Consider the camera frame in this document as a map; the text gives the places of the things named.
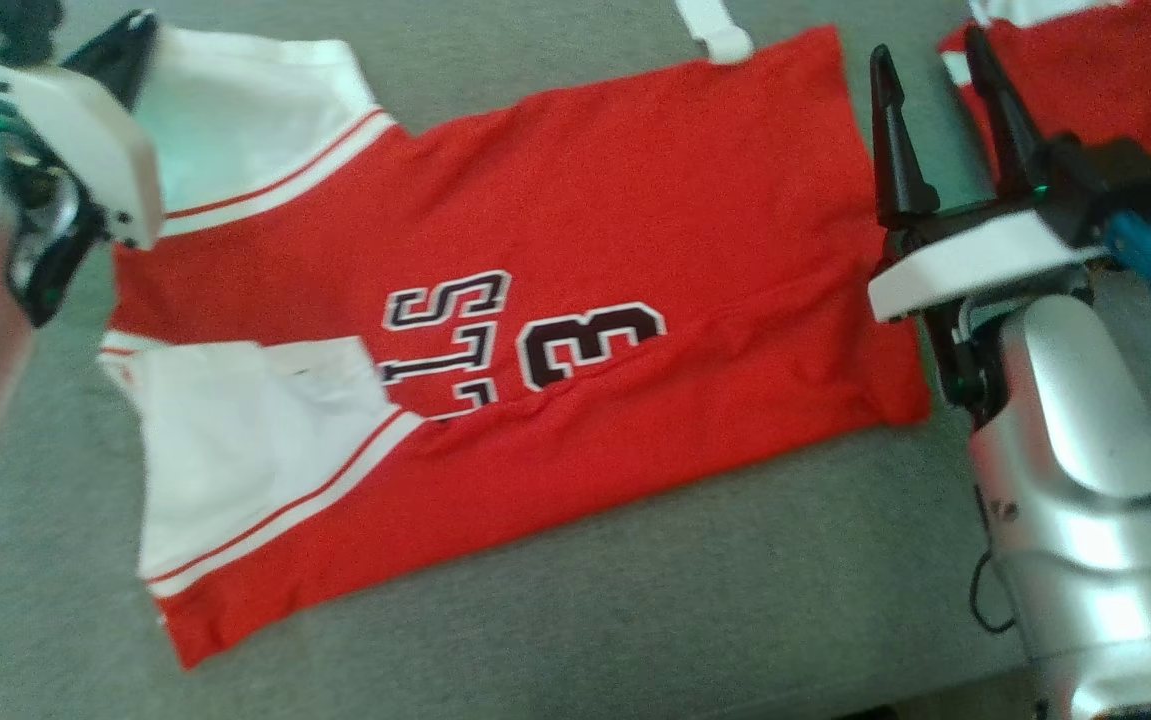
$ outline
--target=black wire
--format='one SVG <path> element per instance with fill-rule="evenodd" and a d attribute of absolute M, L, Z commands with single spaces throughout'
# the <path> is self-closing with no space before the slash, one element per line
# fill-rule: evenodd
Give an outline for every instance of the black wire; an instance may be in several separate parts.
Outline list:
<path fill-rule="evenodd" d="M 980 623 L 981 628 L 985 629 L 988 633 L 993 635 L 1000 635 L 1006 633 L 1006 630 L 1014 628 L 1015 619 L 1006 620 L 1003 625 L 991 625 L 988 622 L 982 612 L 980 612 L 980 579 L 983 575 L 983 569 L 988 565 L 988 561 L 992 560 L 992 549 L 989 547 L 983 551 L 983 556 L 980 556 L 980 560 L 976 562 L 976 570 L 971 574 L 971 614 L 976 619 L 976 623 Z"/>

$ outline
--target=red garment with white trim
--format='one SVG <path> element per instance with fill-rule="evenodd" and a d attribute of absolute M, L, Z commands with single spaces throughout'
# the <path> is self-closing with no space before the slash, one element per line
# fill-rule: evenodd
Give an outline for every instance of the red garment with white trim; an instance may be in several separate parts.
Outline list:
<path fill-rule="evenodd" d="M 142 414 L 140 575 L 185 666 L 340 593 L 927 418 L 913 327 L 869 315 L 882 231 L 831 28 L 419 137 L 337 46 L 174 32 L 159 55 L 140 118 L 171 237 L 115 254 L 102 360 Z M 279 118 L 296 102 L 325 110 Z M 224 124 L 235 106 L 259 132 Z"/>
<path fill-rule="evenodd" d="M 1151 152 L 1151 0 L 978 5 L 977 20 L 1043 133 L 1073 131 L 1090 145 L 1129 136 Z M 965 67 L 965 29 L 940 51 L 988 137 L 988 110 Z"/>

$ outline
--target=gray fabric surface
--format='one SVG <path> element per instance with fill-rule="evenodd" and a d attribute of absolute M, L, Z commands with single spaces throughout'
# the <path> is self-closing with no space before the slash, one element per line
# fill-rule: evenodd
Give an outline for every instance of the gray fabric surface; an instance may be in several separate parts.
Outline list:
<path fill-rule="evenodd" d="M 130 8 L 69 1 L 70 49 Z M 867 132 L 887 43 L 928 178 L 986 192 L 933 47 L 960 0 L 730 0 L 759 45 L 841 28 Z M 698 54 L 670 0 L 163 0 L 180 26 L 351 41 L 416 131 L 529 92 Z M 828 717 L 1022 662 L 965 606 L 983 546 L 965 418 L 872 430 L 302 612 L 191 674 L 134 577 L 135 419 L 92 363 L 92 258 L 0 442 L 0 719 Z M 1102 283 L 1151 404 L 1151 300 Z M 1004 612 L 997 593 L 986 606 Z"/>

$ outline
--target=jersey number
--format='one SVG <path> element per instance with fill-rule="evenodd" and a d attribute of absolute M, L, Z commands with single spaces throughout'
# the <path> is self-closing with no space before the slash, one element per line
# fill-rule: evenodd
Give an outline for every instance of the jersey number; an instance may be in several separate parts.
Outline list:
<path fill-rule="evenodd" d="M 491 270 L 439 284 L 389 293 L 383 325 L 389 331 L 441 325 L 452 317 L 482 317 L 502 313 L 512 275 Z M 473 373 L 491 366 L 496 322 L 477 320 L 455 328 L 452 338 L 460 351 L 448 355 L 388 360 L 379 365 L 384 384 L 405 378 L 462 370 Z M 517 336 L 517 360 L 525 386 L 540 391 L 548 384 L 569 378 L 572 365 L 603 363 L 611 357 L 611 338 L 622 336 L 630 345 L 665 334 L 663 315 L 645 302 L 594 307 L 582 315 L 561 315 L 533 320 Z M 567 347 L 570 363 L 558 360 L 557 347 Z M 452 386 L 456 400 L 471 407 L 439 415 L 447 419 L 473 413 L 497 400 L 491 378 L 462 382 Z"/>

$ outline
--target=red fabric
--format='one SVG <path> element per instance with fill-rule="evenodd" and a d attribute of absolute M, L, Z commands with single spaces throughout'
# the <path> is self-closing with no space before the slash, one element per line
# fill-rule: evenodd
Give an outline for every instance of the red fabric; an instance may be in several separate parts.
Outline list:
<path fill-rule="evenodd" d="M 456 327 L 497 322 L 489 369 L 387 388 L 437 415 L 466 406 L 452 384 L 489 377 L 497 403 L 425 423 L 343 500 L 160 602 L 182 664 L 340 593 L 927 418 L 912 324 L 869 316 L 881 240 L 823 28 L 739 67 L 544 92 L 418 138 L 394 129 L 281 208 L 119 252 L 112 328 L 157 340 L 359 334 L 383 363 L 459 351 Z M 498 314 L 383 328 L 392 292 L 496 269 L 511 274 Z M 526 386 L 526 324 L 624 304 L 666 330 L 611 337 L 610 359 Z"/>
<path fill-rule="evenodd" d="M 1043 133 L 1073 131 L 1087 143 L 1129 136 L 1151 152 L 1151 0 L 1029 28 L 998 20 L 988 39 Z M 965 29 L 940 46 L 963 49 Z M 981 132 L 991 137 L 985 106 L 971 89 L 960 90 Z"/>

